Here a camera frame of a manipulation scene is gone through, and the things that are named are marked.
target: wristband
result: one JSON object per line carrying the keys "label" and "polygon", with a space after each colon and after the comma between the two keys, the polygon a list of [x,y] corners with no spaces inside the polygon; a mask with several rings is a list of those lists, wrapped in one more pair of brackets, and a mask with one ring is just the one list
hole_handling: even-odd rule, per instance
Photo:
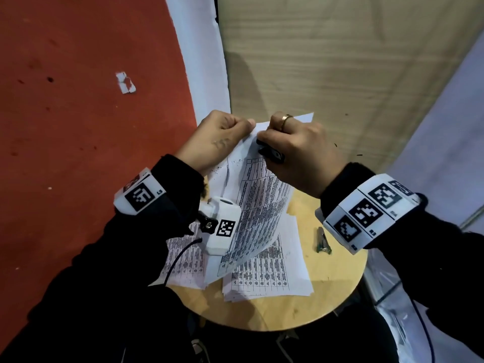
{"label": "wristband", "polygon": [[164,193],[162,185],[145,168],[114,195],[114,206],[120,213],[136,215]]}
{"label": "wristband", "polygon": [[420,197],[387,174],[368,179],[325,219],[315,215],[353,255],[420,204]]}

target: red wall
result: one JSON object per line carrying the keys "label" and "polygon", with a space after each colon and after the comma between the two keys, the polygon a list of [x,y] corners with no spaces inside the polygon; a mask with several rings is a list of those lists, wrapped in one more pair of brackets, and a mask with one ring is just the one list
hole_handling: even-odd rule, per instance
{"label": "red wall", "polygon": [[113,194],[196,123],[165,0],[0,0],[0,45],[1,351]]}

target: round wooden table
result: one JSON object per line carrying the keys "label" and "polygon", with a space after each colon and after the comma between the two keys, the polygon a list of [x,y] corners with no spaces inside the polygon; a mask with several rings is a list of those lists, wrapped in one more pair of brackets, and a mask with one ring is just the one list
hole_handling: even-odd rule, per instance
{"label": "round wooden table", "polygon": [[205,290],[170,286],[184,305],[209,321],[253,331],[275,331],[310,323],[333,311],[356,288],[363,275],[367,252],[350,254],[325,231],[332,254],[316,252],[317,229],[314,216],[319,200],[295,190],[287,212],[296,215],[299,238],[314,293],[309,297],[265,297],[224,302],[222,280]]}

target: black jacket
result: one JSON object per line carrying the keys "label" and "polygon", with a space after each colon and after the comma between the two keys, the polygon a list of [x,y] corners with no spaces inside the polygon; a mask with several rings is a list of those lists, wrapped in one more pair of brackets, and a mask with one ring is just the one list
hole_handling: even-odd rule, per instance
{"label": "black jacket", "polygon": [[[164,318],[182,310],[181,301],[170,289],[160,292],[161,286],[147,286],[164,266],[165,240],[187,234],[188,225],[195,220],[203,177],[171,155],[161,158],[152,174],[166,195],[137,216],[117,213],[100,240],[87,245],[50,283],[0,361],[42,357],[45,361],[120,362],[126,340],[147,329],[137,329],[132,313],[145,307],[140,296],[147,289],[167,293],[165,300],[170,305],[160,306],[170,311]],[[360,164],[348,164],[322,194],[323,214],[328,216],[372,175]],[[479,308],[470,307],[480,303],[474,297],[479,290],[477,265],[483,240],[481,235],[462,233],[457,226],[426,213],[424,203],[369,245],[378,247],[397,269],[410,298],[428,307],[432,323],[480,356],[484,350],[477,331],[482,314]],[[149,331],[144,333],[149,338]]]}

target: gold ring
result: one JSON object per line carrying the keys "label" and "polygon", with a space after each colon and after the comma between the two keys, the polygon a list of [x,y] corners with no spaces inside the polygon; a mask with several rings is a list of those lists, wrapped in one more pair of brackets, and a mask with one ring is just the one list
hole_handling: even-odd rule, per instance
{"label": "gold ring", "polygon": [[282,133],[284,132],[284,125],[286,124],[286,120],[288,118],[294,118],[294,116],[292,116],[292,115],[283,115],[282,116],[282,125],[281,125],[281,132]]}

